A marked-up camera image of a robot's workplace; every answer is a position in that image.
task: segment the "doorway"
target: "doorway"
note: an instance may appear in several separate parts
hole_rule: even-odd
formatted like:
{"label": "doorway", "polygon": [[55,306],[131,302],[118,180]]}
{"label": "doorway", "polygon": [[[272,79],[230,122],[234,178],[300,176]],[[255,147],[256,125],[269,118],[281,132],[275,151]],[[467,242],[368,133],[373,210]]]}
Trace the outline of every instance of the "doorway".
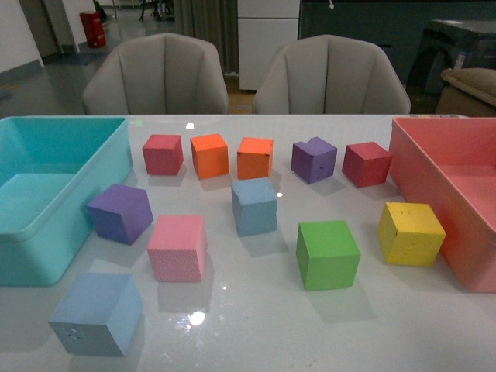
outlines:
{"label": "doorway", "polygon": [[61,57],[52,23],[43,0],[19,0],[44,64]]}

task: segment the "pink cube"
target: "pink cube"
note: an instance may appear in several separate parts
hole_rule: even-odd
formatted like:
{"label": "pink cube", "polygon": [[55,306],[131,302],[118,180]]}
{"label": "pink cube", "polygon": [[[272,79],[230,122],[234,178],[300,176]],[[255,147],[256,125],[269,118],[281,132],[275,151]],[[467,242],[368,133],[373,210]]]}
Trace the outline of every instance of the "pink cube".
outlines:
{"label": "pink cube", "polygon": [[362,188],[386,181],[393,156],[375,142],[346,146],[343,173]]}
{"label": "pink cube", "polygon": [[161,215],[148,243],[158,281],[201,281],[207,235],[202,215]]}
{"label": "pink cube", "polygon": [[176,175],[183,164],[181,136],[153,134],[143,146],[148,174]]}

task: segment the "purple cube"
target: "purple cube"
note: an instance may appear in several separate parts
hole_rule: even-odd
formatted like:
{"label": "purple cube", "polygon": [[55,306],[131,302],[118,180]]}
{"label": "purple cube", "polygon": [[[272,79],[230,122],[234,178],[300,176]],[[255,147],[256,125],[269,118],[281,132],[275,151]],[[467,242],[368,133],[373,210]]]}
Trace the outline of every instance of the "purple cube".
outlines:
{"label": "purple cube", "polygon": [[152,223],[145,190],[113,184],[88,204],[96,233],[102,238],[132,245]]}
{"label": "purple cube", "polygon": [[319,137],[293,143],[291,170],[309,184],[323,180],[334,174],[337,153],[338,149]]}

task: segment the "block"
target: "block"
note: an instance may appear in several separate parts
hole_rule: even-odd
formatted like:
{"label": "block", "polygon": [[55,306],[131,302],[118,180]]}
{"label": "block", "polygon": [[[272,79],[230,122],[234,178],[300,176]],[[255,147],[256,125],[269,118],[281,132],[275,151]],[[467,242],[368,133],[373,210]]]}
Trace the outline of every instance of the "block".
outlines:
{"label": "block", "polygon": [[268,178],[231,183],[232,210],[239,236],[277,229],[277,196]]}
{"label": "block", "polygon": [[393,156],[375,142],[346,146],[343,173],[358,188],[383,184]]}
{"label": "block", "polygon": [[201,281],[207,249],[202,215],[161,215],[147,251],[158,281]]}
{"label": "block", "polygon": [[377,229],[388,264],[432,266],[446,233],[428,204],[387,202]]}
{"label": "block", "polygon": [[193,166],[200,180],[229,173],[227,143],[220,134],[193,137],[190,142]]}
{"label": "block", "polygon": [[334,174],[337,153],[338,149],[319,137],[294,143],[291,170],[313,184]]}
{"label": "block", "polygon": [[351,287],[360,250],[346,221],[301,222],[296,258],[306,291]]}
{"label": "block", "polygon": [[269,177],[273,152],[274,140],[243,137],[238,148],[238,179]]}
{"label": "block", "polygon": [[48,323],[68,353],[121,357],[127,353],[142,311],[131,275],[83,273]]}
{"label": "block", "polygon": [[145,190],[113,184],[88,204],[96,233],[106,239],[132,245],[152,223]]}
{"label": "block", "polygon": [[181,136],[153,134],[144,144],[146,172],[153,175],[177,175],[184,162]]}

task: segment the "orange cube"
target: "orange cube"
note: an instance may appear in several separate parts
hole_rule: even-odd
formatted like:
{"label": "orange cube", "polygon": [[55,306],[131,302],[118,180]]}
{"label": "orange cube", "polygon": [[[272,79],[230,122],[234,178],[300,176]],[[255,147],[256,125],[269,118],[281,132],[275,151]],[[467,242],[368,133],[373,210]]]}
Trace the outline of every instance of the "orange cube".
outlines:
{"label": "orange cube", "polygon": [[192,137],[193,166],[199,179],[229,173],[227,143],[218,133]]}
{"label": "orange cube", "polygon": [[272,170],[274,140],[243,137],[238,148],[238,178],[269,177]]}

